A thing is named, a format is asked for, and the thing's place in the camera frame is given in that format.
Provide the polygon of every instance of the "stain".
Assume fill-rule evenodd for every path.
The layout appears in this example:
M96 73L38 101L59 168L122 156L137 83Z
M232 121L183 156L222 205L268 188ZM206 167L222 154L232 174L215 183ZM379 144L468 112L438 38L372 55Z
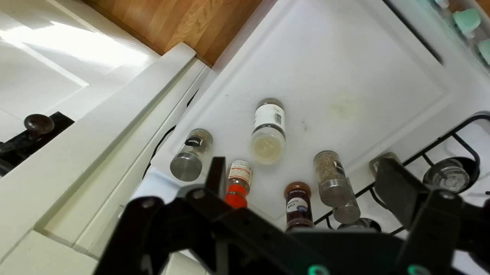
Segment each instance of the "stain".
M303 131L307 131L307 130L309 130L309 125L306 124L304 119L301 119L301 128L303 128Z
M326 113L332 121L350 121L362 113L362 104L362 96L341 90L327 98Z

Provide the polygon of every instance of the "glass jar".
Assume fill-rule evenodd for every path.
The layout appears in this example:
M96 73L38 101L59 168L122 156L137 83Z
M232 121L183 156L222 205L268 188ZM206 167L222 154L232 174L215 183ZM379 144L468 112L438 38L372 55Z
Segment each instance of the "glass jar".
M229 165L226 179L225 203L231 208L246 208L246 196L249 193L252 167L246 160L234 160Z
M251 156L257 163L275 163L284 150L284 110L280 101L266 98L255 110Z
M352 225L361 217L361 211L355 199L340 208L333 208L332 212L333 218L341 225Z
M310 228L310 189L304 182L291 182L284 189L287 228Z
M171 174L183 182L193 182L202 171L202 160L209 157L212 136L203 128L189 131L183 142L183 148L173 157L170 163Z
M320 151L313 157L313 165L321 202L332 208L347 205L353 199L353 193L338 154L330 150Z

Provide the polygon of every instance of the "wooden surface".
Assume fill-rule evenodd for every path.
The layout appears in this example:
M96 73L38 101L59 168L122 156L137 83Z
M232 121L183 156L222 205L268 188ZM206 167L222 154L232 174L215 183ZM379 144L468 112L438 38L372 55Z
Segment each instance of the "wooden surface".
M157 53L179 41L214 64L260 0L85 0Z

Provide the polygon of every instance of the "white cutting board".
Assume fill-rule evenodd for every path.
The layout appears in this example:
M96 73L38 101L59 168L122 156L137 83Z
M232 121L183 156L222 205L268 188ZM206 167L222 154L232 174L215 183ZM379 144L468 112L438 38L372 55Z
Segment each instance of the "white cutting board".
M320 150L335 150L349 173L367 163L362 159L372 148L387 148L448 96L416 60L430 58L436 64L431 55L411 37L407 40L419 52L410 52L366 5L355 0L277 5L286 8L272 24L264 18L255 31L261 37L252 37L255 43L238 52L240 61L231 61L203 92L151 162L171 176L171 157L197 127L212 134L214 156L226 156L228 163L251 159L257 102L277 98L286 112L286 150L277 165L255 165L248 196L251 208L269 220L283 217L283 188L292 180L309 183L312 206L321 206L312 170Z

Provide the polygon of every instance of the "white wall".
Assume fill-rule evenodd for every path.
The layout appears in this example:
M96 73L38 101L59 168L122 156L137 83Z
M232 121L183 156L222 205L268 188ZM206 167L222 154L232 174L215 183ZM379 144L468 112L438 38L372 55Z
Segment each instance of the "white wall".
M29 113L84 116L154 58L81 0L1 0L0 141Z

